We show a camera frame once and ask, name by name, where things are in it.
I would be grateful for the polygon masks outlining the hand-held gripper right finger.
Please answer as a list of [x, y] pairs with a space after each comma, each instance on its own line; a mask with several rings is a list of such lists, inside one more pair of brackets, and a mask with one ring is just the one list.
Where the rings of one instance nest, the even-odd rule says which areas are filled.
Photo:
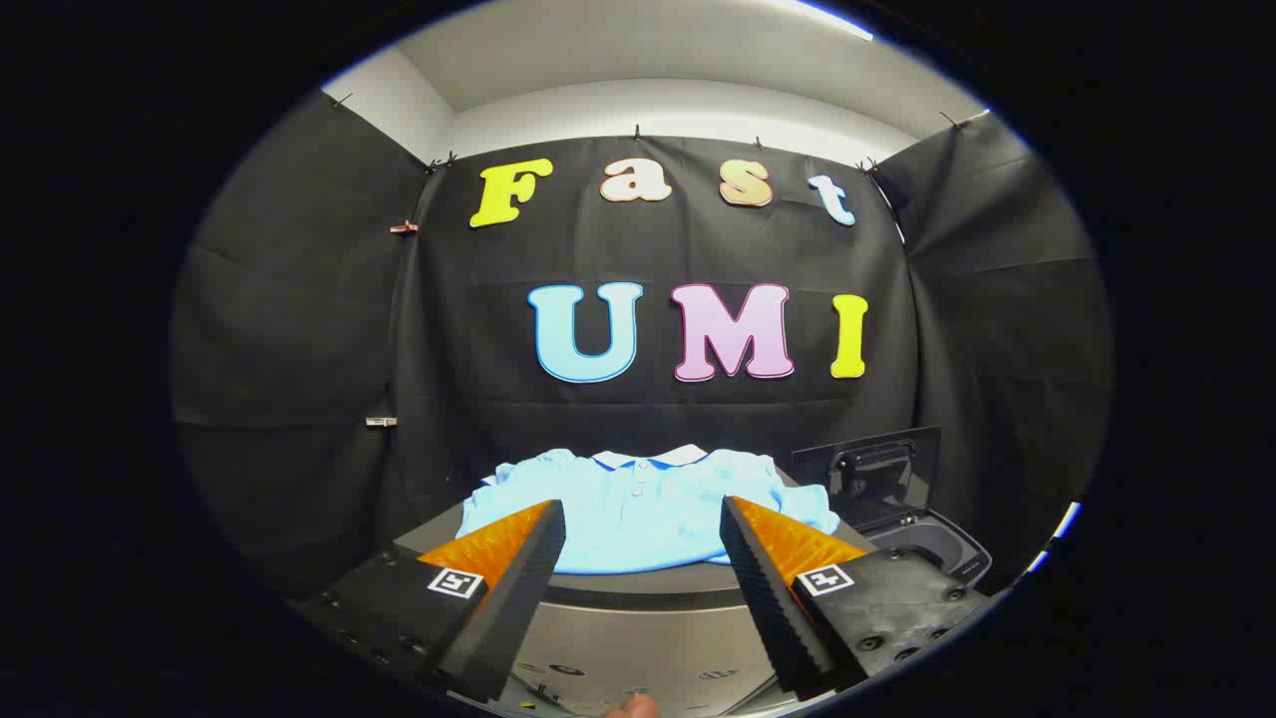
[[785, 691], [809, 700], [916, 661], [993, 599], [910, 548], [866, 551], [725, 496], [720, 538]]

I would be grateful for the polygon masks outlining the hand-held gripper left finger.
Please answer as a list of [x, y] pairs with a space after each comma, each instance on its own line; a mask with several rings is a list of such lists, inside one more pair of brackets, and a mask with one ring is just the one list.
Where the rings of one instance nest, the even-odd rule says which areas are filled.
[[438, 548], [397, 545], [301, 601], [299, 613], [404, 684], [495, 700], [565, 533], [561, 501], [547, 500]]

